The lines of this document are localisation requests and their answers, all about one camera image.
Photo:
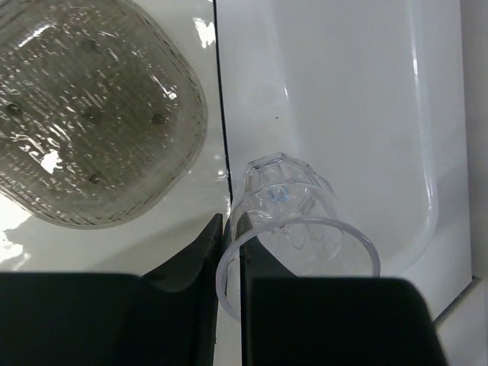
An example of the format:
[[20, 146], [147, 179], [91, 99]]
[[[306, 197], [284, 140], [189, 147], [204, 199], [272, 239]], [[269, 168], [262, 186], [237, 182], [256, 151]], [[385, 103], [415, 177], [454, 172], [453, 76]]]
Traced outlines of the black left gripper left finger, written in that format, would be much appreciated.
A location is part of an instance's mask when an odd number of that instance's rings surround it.
[[3, 365], [211, 365], [216, 214], [198, 237], [148, 273], [4, 272]]

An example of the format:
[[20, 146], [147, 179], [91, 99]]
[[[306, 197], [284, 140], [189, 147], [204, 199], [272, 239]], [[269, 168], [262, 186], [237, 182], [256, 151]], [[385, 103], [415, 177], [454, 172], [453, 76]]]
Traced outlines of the smoky grey glass plate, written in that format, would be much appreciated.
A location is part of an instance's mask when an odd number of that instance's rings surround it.
[[126, 223], [194, 164], [207, 103], [132, 1], [1, 3], [1, 193], [76, 229]]

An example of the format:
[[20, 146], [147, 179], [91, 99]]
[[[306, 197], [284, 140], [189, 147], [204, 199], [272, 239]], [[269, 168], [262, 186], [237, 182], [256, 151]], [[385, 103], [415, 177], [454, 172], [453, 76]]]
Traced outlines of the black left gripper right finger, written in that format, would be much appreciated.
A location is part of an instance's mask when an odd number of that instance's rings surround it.
[[256, 238], [239, 254], [244, 365], [447, 364], [410, 282], [299, 278]]

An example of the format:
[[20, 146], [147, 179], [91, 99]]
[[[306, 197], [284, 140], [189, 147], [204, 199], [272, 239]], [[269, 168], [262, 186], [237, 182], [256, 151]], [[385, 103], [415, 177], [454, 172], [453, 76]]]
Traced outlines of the square white black-rimmed plate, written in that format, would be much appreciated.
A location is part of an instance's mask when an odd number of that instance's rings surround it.
[[1, 269], [143, 274], [228, 214], [212, 1], [1, 3]]

